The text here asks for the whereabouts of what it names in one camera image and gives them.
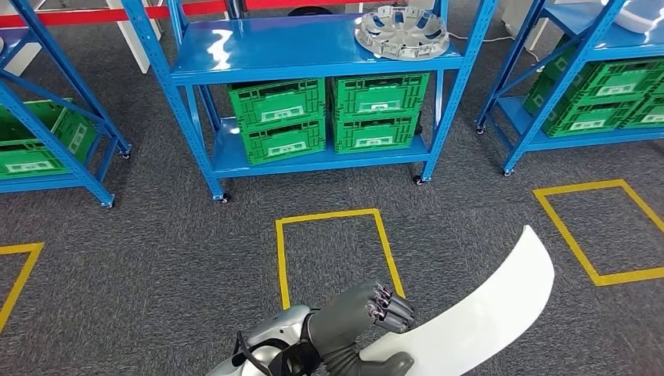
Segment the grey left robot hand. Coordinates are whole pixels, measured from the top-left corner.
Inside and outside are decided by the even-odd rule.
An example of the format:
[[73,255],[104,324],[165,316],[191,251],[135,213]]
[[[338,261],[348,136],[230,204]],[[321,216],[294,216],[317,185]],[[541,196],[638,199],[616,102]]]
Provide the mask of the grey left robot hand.
[[407,352],[384,361],[362,360],[357,338],[375,325],[396,334],[415,323],[410,304],[377,281],[350,287],[313,313],[307,328],[310,342],[331,375],[405,375],[415,364]]

